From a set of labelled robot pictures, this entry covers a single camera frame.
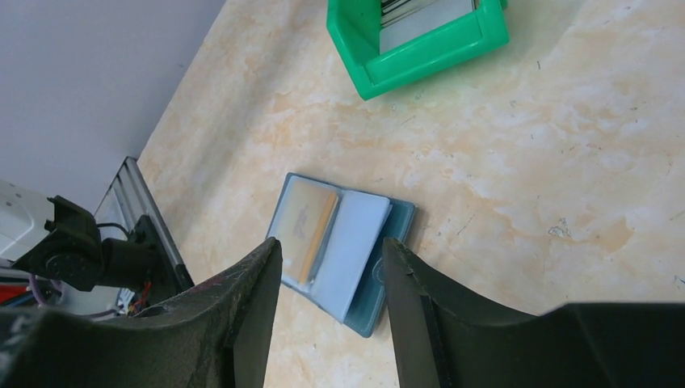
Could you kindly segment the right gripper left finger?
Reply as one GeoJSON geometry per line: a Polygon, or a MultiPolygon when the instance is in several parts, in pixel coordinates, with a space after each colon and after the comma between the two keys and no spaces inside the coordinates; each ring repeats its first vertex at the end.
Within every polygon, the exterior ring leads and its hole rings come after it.
{"type": "Polygon", "coordinates": [[[1,311],[4,387],[260,387],[282,269],[268,238],[232,267],[131,318],[1,311]]]}

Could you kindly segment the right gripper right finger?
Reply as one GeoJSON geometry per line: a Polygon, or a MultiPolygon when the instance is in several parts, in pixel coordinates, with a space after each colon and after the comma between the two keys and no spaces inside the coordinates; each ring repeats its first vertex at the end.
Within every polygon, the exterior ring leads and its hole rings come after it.
{"type": "Polygon", "coordinates": [[[394,238],[383,266],[403,387],[681,387],[681,303],[573,302],[540,316],[501,305],[394,238]]]}

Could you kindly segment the blue leather card holder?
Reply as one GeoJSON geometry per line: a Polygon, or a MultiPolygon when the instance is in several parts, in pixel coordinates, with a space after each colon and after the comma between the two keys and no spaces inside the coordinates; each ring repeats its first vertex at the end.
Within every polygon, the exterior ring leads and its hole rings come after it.
{"type": "Polygon", "coordinates": [[[289,172],[267,231],[268,236],[277,240],[279,209],[293,176],[334,188],[338,192],[338,205],[307,281],[297,284],[284,273],[282,248],[281,282],[356,334],[369,338],[385,303],[385,274],[381,258],[383,241],[385,238],[406,240],[416,206],[410,201],[289,172]]]}

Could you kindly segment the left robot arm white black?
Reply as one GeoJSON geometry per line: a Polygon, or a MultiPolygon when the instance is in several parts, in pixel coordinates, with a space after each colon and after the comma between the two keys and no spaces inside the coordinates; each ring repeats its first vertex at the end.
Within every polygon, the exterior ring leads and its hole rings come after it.
{"type": "Polygon", "coordinates": [[[140,291],[164,250],[147,216],[124,240],[104,238],[94,216],[62,196],[1,182],[1,257],[11,268],[80,291],[96,285],[140,291]]]}

